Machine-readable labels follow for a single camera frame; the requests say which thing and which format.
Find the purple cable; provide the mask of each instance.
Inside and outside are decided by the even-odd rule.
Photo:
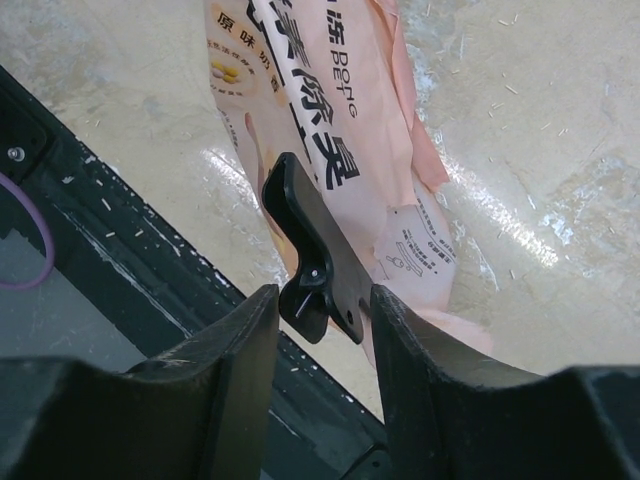
[[[27,290],[29,288],[34,288],[44,282],[51,271],[53,270],[53,260],[55,257],[55,248],[53,246],[53,237],[51,236],[51,232],[49,231],[49,227],[47,226],[47,222],[45,222],[44,217],[38,210],[38,208],[34,205],[31,199],[27,196],[27,194],[15,183],[13,183],[8,177],[0,173],[0,185],[9,190],[9,192],[16,197],[16,199],[22,204],[24,209],[31,215],[34,223],[40,230],[40,235],[42,235],[42,240],[44,241],[44,250],[45,250],[45,259],[44,259],[44,268],[33,280],[26,283],[3,283],[0,281],[0,290]]]

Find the purple wire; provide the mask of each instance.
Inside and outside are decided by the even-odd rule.
[[[44,282],[53,270],[53,262],[55,257],[53,237],[51,236],[51,232],[49,231],[47,222],[44,220],[44,217],[42,216],[38,208],[18,185],[13,183],[7,176],[3,175],[2,173],[0,173],[0,185],[9,190],[9,192],[22,204],[27,213],[31,215],[31,218],[38,227],[38,230],[40,230],[40,235],[42,235],[42,240],[44,241],[45,259],[44,267],[40,272],[40,275],[26,283],[15,284],[3,283],[0,281],[0,290],[28,290],[29,288],[37,287],[42,282]]]

